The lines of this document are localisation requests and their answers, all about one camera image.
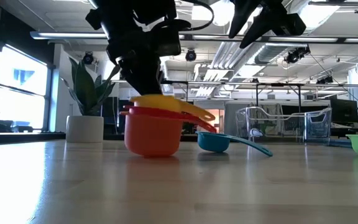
blue measuring cup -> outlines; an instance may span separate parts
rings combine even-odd
[[[266,149],[260,144],[256,144],[252,141],[248,141],[242,138],[230,136],[227,134],[216,134],[200,131],[197,131],[196,133],[198,134],[198,145],[200,148],[210,152],[224,152],[226,149],[228,149],[230,140],[233,140],[251,146],[269,157],[273,156],[273,153],[270,152],[270,150]]]

potted plant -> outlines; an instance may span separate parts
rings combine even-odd
[[[100,108],[112,92],[115,83],[110,81],[120,71],[120,67],[115,66],[108,79],[102,82],[101,75],[93,81],[82,61],[76,63],[70,58],[70,62],[73,88],[70,88],[64,78],[61,77],[61,79],[67,86],[71,97],[77,102],[82,116],[67,116],[66,141],[102,142],[104,119],[100,116]]]

window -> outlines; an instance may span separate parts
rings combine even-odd
[[[48,68],[22,52],[3,47],[0,53],[0,119],[13,126],[44,127],[48,103]]]

computer monitor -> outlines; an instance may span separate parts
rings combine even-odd
[[[357,102],[330,99],[332,122],[338,124],[358,123]]]

yellow measuring cup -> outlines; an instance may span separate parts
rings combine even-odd
[[[215,116],[210,112],[182,100],[175,99],[173,96],[144,95],[132,97],[131,102],[133,102],[135,106],[158,108],[178,113],[186,112],[206,121],[215,120]]]

